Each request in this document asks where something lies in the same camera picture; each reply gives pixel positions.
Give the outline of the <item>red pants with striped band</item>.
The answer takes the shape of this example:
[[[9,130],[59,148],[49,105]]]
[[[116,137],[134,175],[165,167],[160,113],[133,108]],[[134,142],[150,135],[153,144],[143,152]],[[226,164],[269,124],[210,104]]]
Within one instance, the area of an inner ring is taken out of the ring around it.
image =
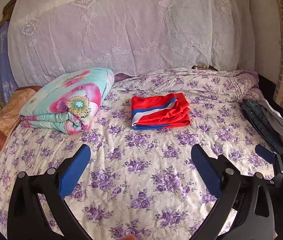
[[[131,126],[137,131],[184,127],[190,124],[190,103],[183,93],[131,100]]]

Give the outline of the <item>dark jeans pile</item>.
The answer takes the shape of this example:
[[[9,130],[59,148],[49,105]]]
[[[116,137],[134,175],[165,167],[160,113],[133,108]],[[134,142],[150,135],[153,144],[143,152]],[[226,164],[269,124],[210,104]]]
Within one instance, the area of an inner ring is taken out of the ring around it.
[[[283,142],[279,133],[271,126],[266,116],[262,113],[261,106],[249,99],[243,99],[240,103],[241,111],[244,117],[257,130],[257,132],[268,142],[269,146],[276,153],[283,153]]]

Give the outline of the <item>grey garment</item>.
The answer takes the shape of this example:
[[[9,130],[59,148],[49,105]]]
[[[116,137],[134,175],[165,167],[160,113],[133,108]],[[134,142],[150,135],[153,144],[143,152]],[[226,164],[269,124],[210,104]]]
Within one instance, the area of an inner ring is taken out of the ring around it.
[[[265,115],[272,128],[279,134],[279,137],[283,143],[283,117],[269,104],[266,99],[260,99],[257,101],[257,103],[261,107],[261,111]]]

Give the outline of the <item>brown orange pillow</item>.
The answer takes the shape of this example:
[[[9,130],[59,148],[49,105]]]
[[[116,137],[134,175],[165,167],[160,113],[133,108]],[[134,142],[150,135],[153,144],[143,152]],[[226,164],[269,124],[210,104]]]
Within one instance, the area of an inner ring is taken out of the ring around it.
[[[18,88],[0,110],[0,154],[13,130],[20,123],[19,111],[41,88],[41,86]]]

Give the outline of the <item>purple floral bed sheet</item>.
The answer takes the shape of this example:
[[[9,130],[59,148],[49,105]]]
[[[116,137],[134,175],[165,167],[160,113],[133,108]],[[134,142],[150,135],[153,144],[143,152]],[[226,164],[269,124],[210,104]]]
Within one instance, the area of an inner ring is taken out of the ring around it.
[[[107,94],[88,131],[67,135],[18,126],[0,155],[0,232],[7,233],[16,176],[58,167],[82,144],[90,164],[66,202],[94,239],[188,239],[211,210],[190,151],[200,144],[211,157],[226,156],[244,175],[273,168],[255,153],[264,139],[240,110],[245,98],[261,98],[258,75],[247,70],[168,70],[118,82]],[[181,92],[190,103],[190,125],[136,131],[131,98]]]

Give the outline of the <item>folded teal floral quilt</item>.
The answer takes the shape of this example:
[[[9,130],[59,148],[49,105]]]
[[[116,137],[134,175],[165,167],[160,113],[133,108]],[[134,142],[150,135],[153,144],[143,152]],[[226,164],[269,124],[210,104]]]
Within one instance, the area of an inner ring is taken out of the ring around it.
[[[21,108],[22,124],[65,134],[86,131],[113,84],[114,73],[110,69],[63,74],[43,86]]]

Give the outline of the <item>blue patterned cloth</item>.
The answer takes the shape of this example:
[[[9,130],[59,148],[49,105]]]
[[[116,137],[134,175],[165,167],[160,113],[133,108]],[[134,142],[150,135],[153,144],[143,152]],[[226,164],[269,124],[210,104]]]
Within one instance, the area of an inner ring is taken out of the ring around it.
[[[8,28],[9,21],[0,27],[0,92],[4,105],[9,102],[13,92],[18,89],[8,56]]]

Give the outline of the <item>white lace cover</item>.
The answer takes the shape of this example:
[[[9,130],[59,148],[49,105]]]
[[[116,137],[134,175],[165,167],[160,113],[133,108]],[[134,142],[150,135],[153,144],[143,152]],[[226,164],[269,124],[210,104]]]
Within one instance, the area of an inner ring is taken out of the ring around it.
[[[249,0],[17,0],[8,55],[19,86],[109,68],[253,70]]]

